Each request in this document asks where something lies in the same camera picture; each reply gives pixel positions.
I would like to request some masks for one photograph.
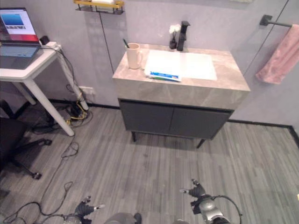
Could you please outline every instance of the white flower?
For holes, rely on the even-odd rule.
[[[181,29],[181,25],[177,24],[177,25],[171,25],[169,27],[169,33],[173,34],[173,33],[177,33],[178,31],[180,31]]]

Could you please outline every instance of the black office chair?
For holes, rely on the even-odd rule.
[[[25,165],[18,162],[14,157],[36,145],[51,145],[52,141],[48,139],[40,139],[24,146],[17,147],[27,129],[26,125],[16,120],[16,116],[12,112],[5,100],[0,100],[0,108],[9,116],[0,118],[0,171],[8,162],[12,162],[17,167],[22,167],[33,179],[40,179],[42,174],[31,172]]]

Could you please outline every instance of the white desk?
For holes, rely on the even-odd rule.
[[[61,49],[59,45],[56,46],[55,42],[49,42],[49,44],[47,45],[54,47],[54,49],[56,50]],[[20,84],[24,83],[32,92],[32,94],[38,99],[38,101],[44,106],[44,108],[49,112],[49,114],[51,114],[52,117],[57,121],[57,123],[65,130],[65,132],[69,136],[73,136],[75,134],[74,131],[70,128],[70,126],[66,124],[63,117],[61,117],[55,107],[51,104],[51,102],[47,99],[47,97],[43,94],[41,89],[33,80],[56,58],[59,59],[59,62],[64,70],[65,77],[69,81],[77,97],[82,98],[79,88],[73,83],[71,71],[66,64],[64,57],[58,52],[51,49],[43,49],[43,53],[24,70],[0,69],[0,81],[13,82],[15,87],[24,95],[24,97],[34,105],[36,103],[35,100]],[[82,99],[80,103],[85,110],[88,110],[87,103],[84,99]]]

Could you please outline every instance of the laptop screen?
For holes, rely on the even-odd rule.
[[[38,42],[25,8],[0,9],[1,42]]]

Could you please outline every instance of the laptop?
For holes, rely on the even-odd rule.
[[[25,8],[0,8],[0,68],[26,69],[40,47]]]

